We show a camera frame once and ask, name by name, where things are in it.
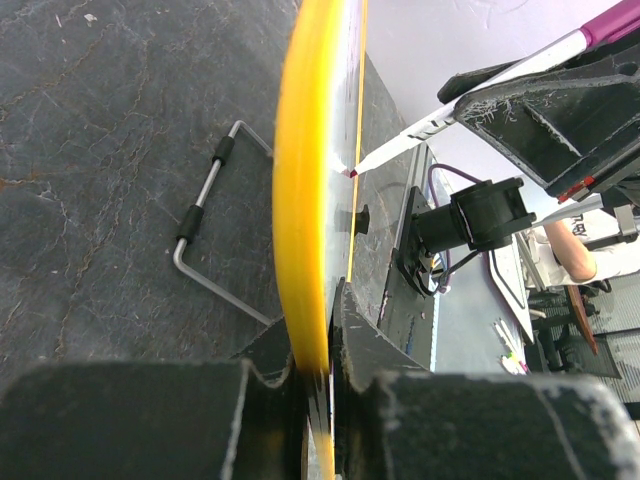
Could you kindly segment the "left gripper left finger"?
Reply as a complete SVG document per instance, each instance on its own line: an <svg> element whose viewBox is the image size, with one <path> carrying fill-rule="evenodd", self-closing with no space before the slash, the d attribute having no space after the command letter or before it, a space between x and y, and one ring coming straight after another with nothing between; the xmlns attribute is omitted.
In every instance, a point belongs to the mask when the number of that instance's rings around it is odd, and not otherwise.
<svg viewBox="0 0 640 480"><path fill-rule="evenodd" d="M1 397L5 479L300 479L306 407L283 322L229 360L42 366Z"/></svg>

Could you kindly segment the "person in white shirt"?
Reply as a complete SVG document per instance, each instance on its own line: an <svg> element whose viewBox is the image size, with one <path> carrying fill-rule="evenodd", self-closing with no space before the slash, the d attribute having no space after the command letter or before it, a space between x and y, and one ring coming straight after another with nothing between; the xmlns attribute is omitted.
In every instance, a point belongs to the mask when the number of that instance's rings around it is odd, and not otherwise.
<svg viewBox="0 0 640 480"><path fill-rule="evenodd" d="M536 268L547 287L585 285L639 271L639 240L615 242L617 219L597 209L529 233Z"/></svg>

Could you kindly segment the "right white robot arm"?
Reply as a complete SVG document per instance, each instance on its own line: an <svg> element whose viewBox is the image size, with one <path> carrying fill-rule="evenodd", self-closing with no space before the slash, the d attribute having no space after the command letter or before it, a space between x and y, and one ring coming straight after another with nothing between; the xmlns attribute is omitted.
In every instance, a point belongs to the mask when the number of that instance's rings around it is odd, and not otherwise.
<svg viewBox="0 0 640 480"><path fill-rule="evenodd" d="M438 98L454 119L564 202L591 193L639 204L639 47L604 45L552 68L494 86L498 64L452 77ZM487 251L532 225L511 178L452 195L421 227L432 252L467 244Z"/></svg>

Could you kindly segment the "orange framed whiteboard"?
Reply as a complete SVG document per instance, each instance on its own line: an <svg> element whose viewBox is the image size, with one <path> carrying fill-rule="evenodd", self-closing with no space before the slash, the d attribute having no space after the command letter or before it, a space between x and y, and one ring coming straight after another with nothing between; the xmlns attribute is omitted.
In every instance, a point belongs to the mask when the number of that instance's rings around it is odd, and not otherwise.
<svg viewBox="0 0 640 480"><path fill-rule="evenodd" d="M279 298L323 478L336 474L330 324L353 264L366 63L365 1L302 2L275 121L273 247Z"/></svg>

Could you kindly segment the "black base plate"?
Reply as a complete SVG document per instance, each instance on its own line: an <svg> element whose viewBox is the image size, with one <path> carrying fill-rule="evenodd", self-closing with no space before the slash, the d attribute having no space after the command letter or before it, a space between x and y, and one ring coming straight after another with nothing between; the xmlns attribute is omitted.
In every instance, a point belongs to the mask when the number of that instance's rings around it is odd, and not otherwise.
<svg viewBox="0 0 640 480"><path fill-rule="evenodd" d="M415 219L430 207L417 186L407 194L391 251L377 327L403 353L429 371L436 367L439 297L429 276L431 258Z"/></svg>

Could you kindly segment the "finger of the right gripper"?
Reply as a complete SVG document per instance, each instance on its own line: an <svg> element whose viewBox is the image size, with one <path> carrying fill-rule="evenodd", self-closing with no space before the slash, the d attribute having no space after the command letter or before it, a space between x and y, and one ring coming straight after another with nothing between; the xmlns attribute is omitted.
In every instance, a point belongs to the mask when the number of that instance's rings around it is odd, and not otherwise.
<svg viewBox="0 0 640 480"><path fill-rule="evenodd" d="M639 50L594 67L552 70L456 98L455 120L559 201L618 190L639 200ZM597 105L563 103L570 91L615 86Z"/></svg>
<svg viewBox="0 0 640 480"><path fill-rule="evenodd" d="M597 63L603 63L605 60L611 60L614 56L615 52L613 50L593 49L555 67L552 69L552 72L558 73L563 71L570 73L571 71L577 71L582 67L594 67ZM514 64L515 62L507 62L472 72L456 74L451 77L438 91L438 100L441 103L450 102L468 93L475 87L478 87L481 83L487 82ZM570 91L568 99L563 100L563 103L569 104L572 102L575 104L597 105L598 103L607 102L608 97L615 98L614 85L583 89L581 92L578 92L577 90Z"/></svg>

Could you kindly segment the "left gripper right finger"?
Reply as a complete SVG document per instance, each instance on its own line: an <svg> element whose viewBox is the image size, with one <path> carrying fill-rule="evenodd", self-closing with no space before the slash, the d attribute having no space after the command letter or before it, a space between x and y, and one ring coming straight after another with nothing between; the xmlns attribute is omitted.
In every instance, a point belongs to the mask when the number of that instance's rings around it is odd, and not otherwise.
<svg viewBox="0 0 640 480"><path fill-rule="evenodd" d="M433 374L340 282L332 309L336 468L345 479L635 479L626 409L583 376Z"/></svg>

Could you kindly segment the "whiteboard metal stand leg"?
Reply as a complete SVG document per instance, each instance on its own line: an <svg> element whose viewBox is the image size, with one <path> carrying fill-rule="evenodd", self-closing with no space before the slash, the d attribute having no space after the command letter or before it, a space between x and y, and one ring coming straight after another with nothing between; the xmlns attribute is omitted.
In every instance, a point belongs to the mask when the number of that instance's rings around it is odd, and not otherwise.
<svg viewBox="0 0 640 480"><path fill-rule="evenodd" d="M279 315L271 234L272 149L235 121L215 147L195 201L183 216L175 268L263 326Z"/></svg>

